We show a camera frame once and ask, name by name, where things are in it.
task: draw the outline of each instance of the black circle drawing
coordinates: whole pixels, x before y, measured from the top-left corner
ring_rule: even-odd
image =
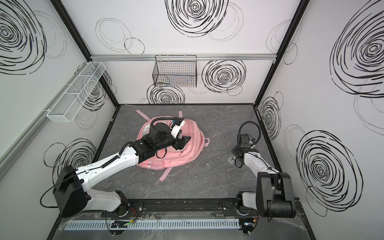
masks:
[[[228,3],[225,17],[220,25],[208,32],[208,36],[216,41],[228,41],[243,28],[243,11],[234,3]]]
[[[116,18],[102,18],[95,26],[95,33],[100,43],[116,52],[143,54],[145,46],[137,38],[133,38],[125,23]]]
[[[111,76],[104,71],[103,73],[104,79],[109,85],[110,89],[113,93],[117,93],[117,88],[112,84]],[[89,111],[98,111],[104,106],[105,102],[109,99],[107,93],[105,92],[103,86],[100,82],[97,82],[96,79],[91,78],[88,84],[85,86],[84,93],[89,93],[89,96],[81,95],[80,99],[85,99],[83,104],[83,108],[88,109]]]
[[[148,98],[143,98],[139,102],[139,104],[149,104]]]
[[[384,97],[384,1],[367,2],[350,19],[333,46],[329,68],[343,91]]]
[[[86,131],[90,130],[96,124],[97,115],[97,111],[80,108],[74,119],[79,128]]]
[[[307,200],[308,205],[314,211],[317,215],[321,217],[325,217],[328,213],[328,208],[324,207],[319,200],[311,194],[311,192],[315,190],[313,186],[307,187],[305,191],[305,200]],[[325,198],[323,196],[321,197],[321,202],[325,202]]]
[[[118,89],[115,85],[112,84],[111,76],[107,73],[107,71],[104,71],[103,76],[109,88],[111,89],[112,93],[116,94],[118,92]],[[104,97],[109,100],[108,94],[105,91],[104,91]]]
[[[237,90],[245,81],[247,68],[243,61],[213,60],[209,61],[202,72],[203,83],[207,89],[215,93],[240,94]]]
[[[105,97],[106,92],[103,86],[93,77],[91,77],[88,84],[85,86],[85,90],[83,91],[83,93],[84,94],[80,96],[80,99],[85,99],[83,107],[90,111],[100,110],[107,101],[107,98]]]
[[[200,86],[200,85],[203,85],[203,79],[205,78],[205,75],[202,75],[202,74],[198,74],[198,76],[201,76],[201,79],[198,77],[197,79],[197,86]],[[209,92],[209,89],[207,89],[206,87],[190,87],[190,86],[187,86],[187,89],[191,92],[191,93],[194,93],[194,94],[204,94],[204,93],[207,93]]]
[[[91,141],[79,138],[65,145],[56,142],[44,152],[43,161],[45,166],[52,168],[52,182],[55,184],[54,176],[59,176],[61,170],[69,165],[75,169],[86,166],[92,162],[96,154],[96,147]]]
[[[289,65],[296,60],[297,57],[297,46],[294,43],[290,43],[287,50],[284,53],[284,63]]]
[[[265,46],[268,49],[268,51],[270,51],[272,53],[277,53],[277,51],[279,50],[279,47],[281,45],[281,42],[283,41],[285,33],[287,32],[288,27],[291,24],[291,20],[292,19],[288,19],[288,20],[285,20],[285,21],[279,23],[269,33],[269,35],[265,41]],[[303,24],[301,22],[299,22],[299,24],[297,25],[296,31],[291,38],[290,44],[288,45],[287,49],[285,50],[284,63],[287,65],[293,63],[297,57],[296,42],[299,39],[302,27],[303,27]]]
[[[289,25],[291,24],[292,19],[285,20],[281,23],[279,23],[276,27],[274,27],[271,32],[269,33],[266,41],[265,41],[265,46],[268,49],[268,51],[272,53],[277,53],[279,50],[279,47],[281,45],[281,42],[283,41],[283,38],[285,36],[285,33],[288,30]],[[290,43],[295,43],[299,39],[300,33],[302,29],[302,23],[299,22],[299,25],[296,28],[295,33],[292,36],[292,39]],[[292,48],[288,46],[286,51],[289,51]]]
[[[280,109],[283,107],[284,97],[281,92],[276,92],[274,97],[267,97],[261,106],[260,114],[265,124],[268,136],[271,140],[275,139],[280,132],[281,127],[281,113]]]
[[[106,28],[115,32],[115,36],[105,34],[104,31]],[[95,33],[104,47],[116,52],[126,52],[124,42],[125,39],[131,37],[131,33],[122,21],[115,18],[102,18],[96,23]]]
[[[124,48],[130,54],[143,54],[145,46],[142,41],[137,38],[127,38],[124,41]]]
[[[147,98],[151,104],[182,104],[185,103],[185,95],[181,88],[160,83],[152,84],[147,90]]]
[[[228,0],[165,0],[172,26],[188,37],[203,36],[217,28],[226,14]]]
[[[310,195],[324,208],[336,212],[345,211],[360,200],[363,187],[360,168],[336,136],[326,131],[311,131],[301,139],[296,156],[307,199]],[[323,210],[315,213],[324,215]]]
[[[49,14],[41,11],[33,11],[33,14],[39,20],[46,35],[46,53],[48,58],[59,58],[64,56],[67,50],[67,37],[61,25]]]
[[[37,71],[47,50],[40,22],[24,1],[1,1],[0,5],[0,73]]]
[[[384,101],[382,98],[365,98],[355,95],[354,109],[364,127],[384,135]]]
[[[287,153],[291,156],[293,160],[296,159],[297,155],[297,146],[299,146],[299,143],[303,136],[305,135],[305,131],[298,125],[291,124],[289,125],[285,131],[284,131],[284,145]]]

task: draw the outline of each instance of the gray marble floor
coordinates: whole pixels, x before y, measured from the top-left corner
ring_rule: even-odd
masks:
[[[227,161],[240,125],[248,120],[257,122],[251,105],[122,106],[99,159],[118,152],[126,141],[136,140],[146,122],[136,109],[150,118],[178,116],[178,111],[183,111],[183,117],[196,121],[211,143],[194,161],[173,168],[163,182],[159,178],[165,170],[133,166],[104,179],[94,189],[121,190],[131,199],[233,198],[239,191],[256,191],[253,172],[247,166],[239,169]],[[258,136],[252,124],[245,125],[242,133]],[[263,136],[256,149],[274,166]]]

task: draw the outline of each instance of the pink backpack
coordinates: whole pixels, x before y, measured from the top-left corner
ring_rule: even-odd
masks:
[[[151,121],[159,117],[151,119],[140,110],[136,110],[136,112],[140,114],[140,116],[142,116],[145,120],[147,120],[147,123],[145,123],[140,129],[139,135],[137,136],[138,140],[142,138],[143,135],[149,132],[149,125],[151,124]],[[182,118],[181,111],[179,111],[179,118]],[[164,179],[167,177],[173,167],[181,166],[195,160],[199,156],[200,152],[203,151],[203,148],[208,146],[208,144],[210,143],[210,139],[204,138],[203,132],[200,131],[200,129],[197,127],[197,123],[195,121],[192,121],[190,119],[184,119],[184,121],[185,124],[181,127],[182,133],[179,137],[181,138],[182,136],[190,136],[191,139],[183,149],[175,150],[172,146],[167,147],[167,154],[164,158],[158,158],[157,156],[154,156],[145,160],[142,163],[139,163],[138,166],[153,170],[162,170],[166,168],[167,170],[163,173],[160,178],[161,181],[164,181]],[[163,122],[167,125],[170,125],[172,120],[163,120],[157,122]],[[159,157],[164,156],[165,153],[165,149],[157,151],[157,155]]]

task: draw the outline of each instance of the black cable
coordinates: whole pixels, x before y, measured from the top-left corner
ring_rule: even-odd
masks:
[[[252,141],[252,139],[255,139],[255,140],[256,140],[256,138],[252,137],[250,134],[246,133],[246,135],[248,135],[248,136],[251,137],[251,141]]]
[[[164,158],[166,155],[167,155],[167,148],[166,148],[166,152],[164,153],[164,156],[163,156],[163,157],[159,157],[159,156],[157,155],[157,151],[156,151],[156,157],[157,157],[157,158],[160,158],[160,159],[161,159],[161,158]]]
[[[67,179],[64,179],[63,181],[61,181],[61,182],[59,182],[59,183],[56,183],[55,185],[53,185],[52,187],[50,187],[47,191],[45,191],[45,193],[41,196],[41,198],[40,198],[40,205],[41,206],[43,206],[43,207],[46,207],[46,208],[48,208],[48,209],[56,209],[56,208],[58,208],[58,206],[45,206],[41,201],[43,200],[43,197],[44,197],[44,195],[49,191],[49,190],[51,190],[52,188],[54,188],[54,187],[56,187],[57,185],[59,185],[59,184],[61,184],[62,182],[65,182],[65,181],[67,181],[68,179],[71,179],[71,178],[73,178],[74,176],[77,176],[77,175],[79,175],[79,174],[81,174],[81,173],[84,173],[85,171],[82,171],[82,172],[79,172],[79,173],[77,173],[76,175],[73,175],[73,176],[71,176],[71,177],[69,177],[69,178],[67,178]]]
[[[260,129],[260,126],[259,126],[257,123],[255,123],[255,122],[253,122],[253,121],[246,121],[246,122],[244,122],[243,124],[241,124],[241,126],[240,126],[240,128],[239,128],[239,134],[237,135],[237,144],[236,144],[236,148],[237,148],[237,149],[239,149],[239,145],[240,145],[241,129],[242,129],[243,126],[244,126],[245,124],[247,124],[247,123],[252,123],[252,124],[256,125],[257,128],[258,128],[258,130],[259,130],[259,137],[257,138],[257,140],[256,140],[256,142],[255,142],[254,144],[258,143],[259,140],[260,140],[260,138],[261,138],[261,136],[262,136],[262,135],[261,135],[261,129]]]
[[[238,166],[236,165],[236,161],[237,161],[237,160],[239,160],[239,159],[238,159],[238,158],[236,158],[236,159],[235,159],[235,166],[236,166],[237,168],[241,168],[241,167],[243,167],[243,162],[242,162],[242,161],[240,161],[240,160],[239,160],[239,161],[240,161],[240,163],[241,163],[240,167],[238,167]]]
[[[266,212],[266,216],[267,216],[267,219],[268,219],[268,222],[270,222],[272,220],[272,217],[269,218],[269,211],[271,210],[271,206],[272,206],[272,202],[273,202],[273,198],[275,197],[275,192],[276,192],[276,188],[277,188],[277,179],[278,179],[278,175],[277,175],[277,172],[275,170],[272,169],[272,167],[269,167],[268,168],[269,170],[272,170],[276,173],[276,178],[275,178],[275,189],[273,190],[273,195],[272,195],[272,199],[271,199],[271,203],[269,204],[269,208]]]
[[[110,232],[110,234],[112,234],[112,233],[111,233],[111,230],[109,230],[109,227],[108,227],[108,223],[107,223],[107,211],[106,211],[106,210],[104,211],[104,214],[105,214],[105,224],[107,225],[107,229],[108,229],[108,231]]]
[[[124,149],[127,147],[128,144],[132,143],[131,141],[128,141],[126,143],[124,143],[124,145],[121,147],[120,149],[120,152],[119,152],[119,156],[124,152]]]
[[[161,120],[184,120],[184,118],[174,118],[174,117],[161,117],[161,118],[155,118],[152,120],[150,127],[153,127],[153,124],[156,121],[161,121]]]

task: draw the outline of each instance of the wall-mounted basket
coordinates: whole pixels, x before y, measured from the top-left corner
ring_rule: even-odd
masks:
[[[53,122],[72,122],[105,71],[102,62],[88,62],[47,113]]]
[[[178,87],[196,87],[196,55],[156,55],[152,78],[155,86],[162,83]]]

